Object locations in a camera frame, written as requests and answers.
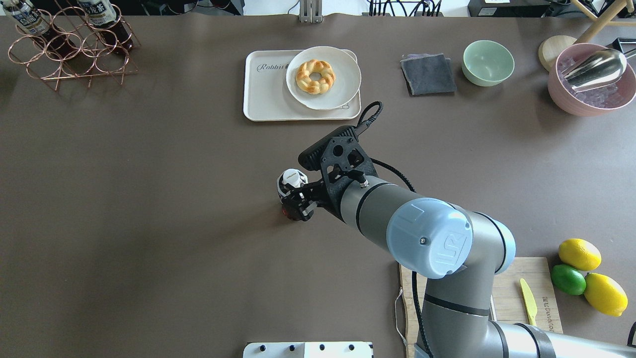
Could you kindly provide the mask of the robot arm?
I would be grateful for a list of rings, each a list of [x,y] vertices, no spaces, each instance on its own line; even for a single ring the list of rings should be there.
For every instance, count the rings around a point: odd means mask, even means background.
[[[496,274],[516,254],[504,224],[483,213],[423,197],[378,177],[376,165],[354,137],[326,137],[300,154],[309,182],[296,169],[277,180],[283,213],[307,221],[324,208],[365,238],[387,250],[413,275],[426,278],[423,303],[416,303],[416,353],[424,358],[633,358],[633,345],[545,331],[524,323],[490,319]]]

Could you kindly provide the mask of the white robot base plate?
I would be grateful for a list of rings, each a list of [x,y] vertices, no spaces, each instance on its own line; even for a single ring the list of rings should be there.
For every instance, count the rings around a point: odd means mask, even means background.
[[[243,358],[373,358],[372,342],[257,342],[243,349]]]

